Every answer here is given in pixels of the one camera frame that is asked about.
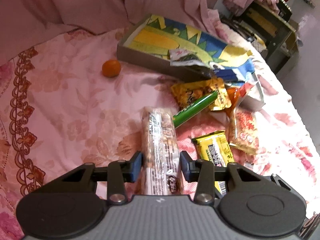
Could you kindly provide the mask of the clear peanut snack pack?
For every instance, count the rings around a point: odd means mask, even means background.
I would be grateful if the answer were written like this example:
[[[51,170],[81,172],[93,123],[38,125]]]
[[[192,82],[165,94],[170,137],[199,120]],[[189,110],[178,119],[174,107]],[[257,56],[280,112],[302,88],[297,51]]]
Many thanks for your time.
[[[171,110],[143,108],[142,131],[142,193],[158,196],[182,194],[180,152]]]

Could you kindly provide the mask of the orange tangerine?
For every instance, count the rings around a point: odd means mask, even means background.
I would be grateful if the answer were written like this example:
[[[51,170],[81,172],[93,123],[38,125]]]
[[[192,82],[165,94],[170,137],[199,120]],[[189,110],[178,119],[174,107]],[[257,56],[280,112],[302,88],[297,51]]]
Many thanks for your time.
[[[113,78],[120,74],[121,64],[118,60],[108,60],[103,63],[101,72],[103,76]]]

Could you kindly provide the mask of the white green seaweed snack bag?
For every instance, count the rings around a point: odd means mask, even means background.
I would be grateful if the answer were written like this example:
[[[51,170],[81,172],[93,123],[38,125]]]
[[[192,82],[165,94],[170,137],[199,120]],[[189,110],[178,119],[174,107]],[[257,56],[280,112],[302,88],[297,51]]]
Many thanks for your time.
[[[187,49],[169,50],[170,65],[173,67],[184,67],[204,77],[215,77],[213,68],[207,63],[203,63],[200,58]]]

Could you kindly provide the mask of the yellow black snack bar pack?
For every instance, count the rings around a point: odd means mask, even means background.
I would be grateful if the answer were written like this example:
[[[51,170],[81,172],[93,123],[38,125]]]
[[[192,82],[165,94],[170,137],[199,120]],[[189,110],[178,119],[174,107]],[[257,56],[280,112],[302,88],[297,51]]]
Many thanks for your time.
[[[199,157],[212,162],[215,166],[227,167],[228,163],[234,162],[225,131],[202,135],[191,141],[195,145]]]

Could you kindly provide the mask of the pale pink snack bag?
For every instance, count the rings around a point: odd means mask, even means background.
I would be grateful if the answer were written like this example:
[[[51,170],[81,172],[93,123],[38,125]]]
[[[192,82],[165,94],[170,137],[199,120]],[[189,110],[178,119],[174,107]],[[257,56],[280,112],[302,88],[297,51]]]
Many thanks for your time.
[[[247,154],[255,155],[259,149],[255,114],[237,107],[233,110],[228,128],[229,144]]]

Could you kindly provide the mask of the green snack stick pack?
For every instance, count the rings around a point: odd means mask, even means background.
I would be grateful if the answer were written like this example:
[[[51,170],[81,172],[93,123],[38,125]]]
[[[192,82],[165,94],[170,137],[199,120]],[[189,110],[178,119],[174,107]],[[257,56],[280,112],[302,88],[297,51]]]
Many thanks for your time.
[[[202,110],[207,108],[209,105],[211,105],[216,99],[216,91],[197,99],[172,117],[174,127],[178,128],[179,126],[193,118],[195,115],[200,113]]]

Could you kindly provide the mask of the pink floral bed sheet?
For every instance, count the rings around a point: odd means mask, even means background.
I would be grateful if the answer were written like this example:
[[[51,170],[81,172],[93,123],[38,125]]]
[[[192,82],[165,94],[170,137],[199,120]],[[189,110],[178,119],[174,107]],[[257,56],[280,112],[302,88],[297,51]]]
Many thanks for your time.
[[[15,217],[24,194],[85,163],[106,166],[141,148],[143,108],[178,111],[175,80],[123,63],[101,74],[125,34],[78,29],[30,47],[1,66],[1,239],[23,236]],[[233,149],[236,162],[281,176],[319,212],[319,155],[291,96],[260,54],[252,52],[265,105],[256,114],[259,151]]]

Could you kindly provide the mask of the orange red snack bag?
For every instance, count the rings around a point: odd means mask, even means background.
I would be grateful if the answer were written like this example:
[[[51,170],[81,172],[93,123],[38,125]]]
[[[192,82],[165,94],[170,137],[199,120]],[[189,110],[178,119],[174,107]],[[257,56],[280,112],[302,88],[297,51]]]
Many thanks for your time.
[[[225,108],[225,113],[227,114],[228,117],[231,116],[232,111],[236,107],[236,104],[240,96],[239,90],[240,88],[234,88],[234,87],[227,88],[228,97],[231,101],[231,107]]]

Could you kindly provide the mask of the yellow brown snack bag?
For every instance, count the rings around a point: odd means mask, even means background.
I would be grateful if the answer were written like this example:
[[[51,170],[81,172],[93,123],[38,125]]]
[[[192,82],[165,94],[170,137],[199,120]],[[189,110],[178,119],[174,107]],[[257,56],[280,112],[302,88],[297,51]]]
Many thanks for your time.
[[[177,83],[172,85],[170,90],[180,110],[212,92],[217,92],[217,99],[209,105],[211,111],[221,111],[232,105],[225,83],[219,77],[204,81]]]

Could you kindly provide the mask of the dark wooden side table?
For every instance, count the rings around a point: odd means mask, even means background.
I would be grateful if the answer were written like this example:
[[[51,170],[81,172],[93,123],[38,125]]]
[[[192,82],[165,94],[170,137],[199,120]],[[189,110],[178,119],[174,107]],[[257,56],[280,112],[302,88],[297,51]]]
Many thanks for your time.
[[[290,24],[262,3],[254,1],[232,19],[249,27],[265,42],[267,52],[263,58],[274,74],[298,52],[296,24]]]

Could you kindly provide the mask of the grey box colourful corn lining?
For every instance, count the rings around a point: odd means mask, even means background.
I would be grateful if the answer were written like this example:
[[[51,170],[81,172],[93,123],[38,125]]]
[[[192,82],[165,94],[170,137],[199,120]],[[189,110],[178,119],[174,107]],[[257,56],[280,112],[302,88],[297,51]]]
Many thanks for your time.
[[[192,70],[170,65],[169,50],[187,49],[210,65],[215,77],[227,87],[253,87],[240,103],[258,111],[264,104],[260,81],[255,73],[251,50],[227,44],[193,26],[163,16],[149,14],[134,25],[117,45],[117,58],[184,82],[209,80]]]

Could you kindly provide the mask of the black box on table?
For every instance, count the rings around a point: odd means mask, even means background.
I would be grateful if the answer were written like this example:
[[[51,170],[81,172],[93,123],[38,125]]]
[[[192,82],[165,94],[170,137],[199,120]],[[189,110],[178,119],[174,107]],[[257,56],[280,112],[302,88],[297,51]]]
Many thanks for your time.
[[[289,22],[292,16],[291,8],[287,5],[287,3],[284,0],[278,0],[277,7],[279,9],[278,15],[286,22]]]

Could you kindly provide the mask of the pink curtain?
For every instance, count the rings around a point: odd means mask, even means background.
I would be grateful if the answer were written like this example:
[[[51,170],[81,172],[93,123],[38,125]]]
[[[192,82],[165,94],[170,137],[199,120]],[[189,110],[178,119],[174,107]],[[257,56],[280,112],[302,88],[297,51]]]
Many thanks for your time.
[[[1,63],[72,29],[100,34],[136,23],[146,14],[215,33],[207,0],[1,0]]]

